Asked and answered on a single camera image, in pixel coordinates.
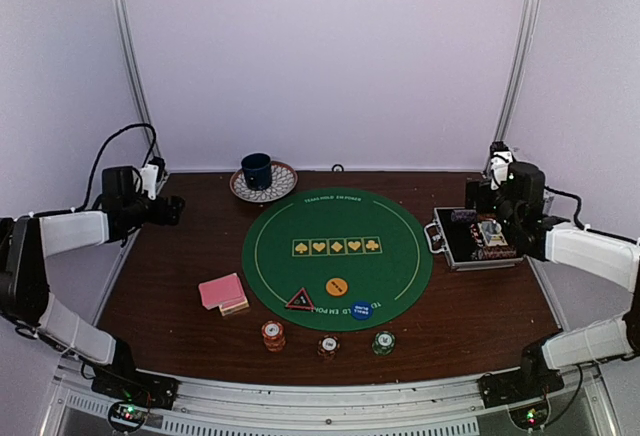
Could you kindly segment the blue small blind button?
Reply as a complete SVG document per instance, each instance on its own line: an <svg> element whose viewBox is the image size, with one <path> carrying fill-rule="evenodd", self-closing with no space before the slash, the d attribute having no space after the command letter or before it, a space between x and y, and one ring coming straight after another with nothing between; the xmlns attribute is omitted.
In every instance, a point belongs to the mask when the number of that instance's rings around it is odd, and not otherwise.
<svg viewBox="0 0 640 436"><path fill-rule="evenodd" d="M367 301L356 301L350 307L351 316L359 321L368 320L373 316L373 305Z"/></svg>

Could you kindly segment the orange big blind button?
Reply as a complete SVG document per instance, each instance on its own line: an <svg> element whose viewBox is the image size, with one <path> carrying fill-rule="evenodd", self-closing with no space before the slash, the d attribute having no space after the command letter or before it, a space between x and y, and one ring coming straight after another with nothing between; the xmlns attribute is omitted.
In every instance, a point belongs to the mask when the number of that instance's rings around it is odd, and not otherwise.
<svg viewBox="0 0 640 436"><path fill-rule="evenodd" d="M341 297L347 294L349 285L346 280L334 277L326 282L325 289L330 296Z"/></svg>

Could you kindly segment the green twenty chip stack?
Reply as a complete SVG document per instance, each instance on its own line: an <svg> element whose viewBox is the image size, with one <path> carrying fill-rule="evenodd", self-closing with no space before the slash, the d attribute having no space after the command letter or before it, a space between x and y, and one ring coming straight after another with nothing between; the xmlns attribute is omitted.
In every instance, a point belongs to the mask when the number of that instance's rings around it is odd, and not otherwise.
<svg viewBox="0 0 640 436"><path fill-rule="evenodd" d="M389 331L380 331L375 334L371 348L375 355L386 356L391 354L395 349L395 335Z"/></svg>

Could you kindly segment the black red hundred chip stack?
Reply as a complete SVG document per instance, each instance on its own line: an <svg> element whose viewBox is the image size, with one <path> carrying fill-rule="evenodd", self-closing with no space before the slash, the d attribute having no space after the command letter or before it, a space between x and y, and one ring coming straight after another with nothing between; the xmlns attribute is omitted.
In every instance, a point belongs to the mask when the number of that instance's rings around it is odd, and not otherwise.
<svg viewBox="0 0 640 436"><path fill-rule="evenodd" d="M317 355L324 360L332 360L340 349L340 340L335 335L324 335L317 343Z"/></svg>

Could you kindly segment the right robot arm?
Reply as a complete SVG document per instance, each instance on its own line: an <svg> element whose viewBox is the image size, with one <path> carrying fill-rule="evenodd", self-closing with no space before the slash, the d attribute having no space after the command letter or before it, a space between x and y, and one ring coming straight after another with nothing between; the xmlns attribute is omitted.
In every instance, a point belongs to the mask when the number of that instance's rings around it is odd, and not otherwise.
<svg viewBox="0 0 640 436"><path fill-rule="evenodd" d="M536 165L499 156L488 176L466 183L465 205L492 217L518 255L605 281L624 289L630 302L616 316L562 331L524 349L512 386L526 398L566 367L639 355L639 241L593 229L578 217L548 214L548 191L545 174Z"/></svg>

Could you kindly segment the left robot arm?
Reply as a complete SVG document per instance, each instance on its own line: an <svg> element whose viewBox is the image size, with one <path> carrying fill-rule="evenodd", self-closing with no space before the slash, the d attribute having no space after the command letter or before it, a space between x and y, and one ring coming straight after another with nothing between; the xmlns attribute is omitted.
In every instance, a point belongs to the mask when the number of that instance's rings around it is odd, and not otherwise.
<svg viewBox="0 0 640 436"><path fill-rule="evenodd" d="M80 249L127 243L146 225L177 225L185 201L158 194L164 173L165 162L160 157L141 168L110 167L102 172L102 192L91 209L1 221L2 317L26 336L92 365L123 400L137 398L144 389L130 346L90 324L54 294L48 261Z"/></svg>

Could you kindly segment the red-backed card deck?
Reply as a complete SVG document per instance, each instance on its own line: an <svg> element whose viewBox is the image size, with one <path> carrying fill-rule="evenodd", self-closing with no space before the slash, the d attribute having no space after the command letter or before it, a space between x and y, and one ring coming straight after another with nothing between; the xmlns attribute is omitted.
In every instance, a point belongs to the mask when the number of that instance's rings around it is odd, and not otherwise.
<svg viewBox="0 0 640 436"><path fill-rule="evenodd" d="M211 310L230 307L246 299L239 276L231 273L198 285L202 306Z"/></svg>

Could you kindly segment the dark blue mug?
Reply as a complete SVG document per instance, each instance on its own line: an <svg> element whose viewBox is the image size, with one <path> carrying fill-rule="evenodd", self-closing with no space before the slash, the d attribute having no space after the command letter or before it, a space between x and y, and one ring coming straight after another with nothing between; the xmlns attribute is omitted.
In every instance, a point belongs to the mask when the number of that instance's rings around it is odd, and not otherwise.
<svg viewBox="0 0 640 436"><path fill-rule="evenodd" d="M254 191L263 191L272 184L271 157L265 153L252 153L241 161L241 169L247 187Z"/></svg>

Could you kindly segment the card box under deck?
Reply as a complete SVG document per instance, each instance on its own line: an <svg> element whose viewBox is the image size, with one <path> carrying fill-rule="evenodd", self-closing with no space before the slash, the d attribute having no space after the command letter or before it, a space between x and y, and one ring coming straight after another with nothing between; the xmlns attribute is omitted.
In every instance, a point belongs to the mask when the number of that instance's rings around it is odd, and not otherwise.
<svg viewBox="0 0 640 436"><path fill-rule="evenodd" d="M220 314L223 317L230 316L232 314L243 311L249 307L249 302L247 300L242 300L238 302L230 302L229 304L224 304L219 307Z"/></svg>

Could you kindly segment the round green poker mat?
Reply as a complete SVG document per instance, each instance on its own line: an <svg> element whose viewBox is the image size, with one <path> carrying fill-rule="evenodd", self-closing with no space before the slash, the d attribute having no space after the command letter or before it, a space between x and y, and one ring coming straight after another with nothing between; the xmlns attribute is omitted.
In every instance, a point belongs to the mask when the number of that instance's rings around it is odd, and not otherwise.
<svg viewBox="0 0 640 436"><path fill-rule="evenodd" d="M408 311L425 292L434 258L418 220L398 203L364 190L328 188L287 197L264 211L249 229L242 270L255 296L294 325L325 332L382 326ZM326 282L347 281L341 297ZM285 304L304 287L313 311ZM350 314L356 301L373 316Z"/></svg>

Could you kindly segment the red five chip stack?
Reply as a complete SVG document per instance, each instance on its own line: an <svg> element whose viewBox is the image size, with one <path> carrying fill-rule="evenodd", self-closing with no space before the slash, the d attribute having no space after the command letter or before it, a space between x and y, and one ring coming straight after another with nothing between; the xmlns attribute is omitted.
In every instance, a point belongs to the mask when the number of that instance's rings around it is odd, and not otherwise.
<svg viewBox="0 0 640 436"><path fill-rule="evenodd" d="M278 321L266 321L261 328L264 345L269 352L280 352L286 345L284 327Z"/></svg>

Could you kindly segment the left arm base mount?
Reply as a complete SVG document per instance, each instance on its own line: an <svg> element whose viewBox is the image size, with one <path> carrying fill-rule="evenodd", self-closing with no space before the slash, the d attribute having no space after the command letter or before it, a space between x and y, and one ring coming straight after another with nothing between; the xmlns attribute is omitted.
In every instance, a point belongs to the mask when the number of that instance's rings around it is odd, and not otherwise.
<svg viewBox="0 0 640 436"><path fill-rule="evenodd" d="M132 382L104 373L94 377L93 392L150 409L173 408L179 381L167 376L137 373Z"/></svg>

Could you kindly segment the right aluminium frame post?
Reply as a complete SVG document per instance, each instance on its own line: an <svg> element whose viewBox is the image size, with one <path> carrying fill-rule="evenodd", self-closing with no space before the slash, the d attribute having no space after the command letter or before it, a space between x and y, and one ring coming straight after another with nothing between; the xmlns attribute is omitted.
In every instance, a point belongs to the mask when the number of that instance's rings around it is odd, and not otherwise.
<svg viewBox="0 0 640 436"><path fill-rule="evenodd" d="M522 0L511 68L493 141L505 141L515 113L526 61L533 41L541 0Z"/></svg>

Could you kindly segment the aluminium frame post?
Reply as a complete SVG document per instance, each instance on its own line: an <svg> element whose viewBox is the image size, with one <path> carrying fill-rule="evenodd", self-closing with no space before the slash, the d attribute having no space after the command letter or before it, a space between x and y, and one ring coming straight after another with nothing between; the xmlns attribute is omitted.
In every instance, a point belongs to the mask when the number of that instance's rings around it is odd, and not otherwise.
<svg viewBox="0 0 640 436"><path fill-rule="evenodd" d="M526 61L533 41L541 0L522 0L511 68L493 141L505 141L515 113Z"/></svg>
<svg viewBox="0 0 640 436"><path fill-rule="evenodd" d="M116 23L119 32L121 49L124 56L126 74L133 97L134 107L140 123L151 125L151 116L144 92L138 61L135 54L134 41L129 22L126 0L112 0Z"/></svg>

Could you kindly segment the left aluminium frame post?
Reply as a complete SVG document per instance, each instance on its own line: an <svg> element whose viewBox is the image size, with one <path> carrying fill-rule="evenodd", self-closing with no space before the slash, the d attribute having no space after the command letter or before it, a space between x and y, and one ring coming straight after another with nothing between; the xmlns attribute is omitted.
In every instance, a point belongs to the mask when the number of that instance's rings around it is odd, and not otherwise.
<svg viewBox="0 0 640 436"><path fill-rule="evenodd" d="M134 41L129 22L126 0L112 0L116 23L119 32L121 49L124 56L126 74L133 97L134 107L140 123L151 125L151 116L144 92L138 61L135 54Z"/></svg>

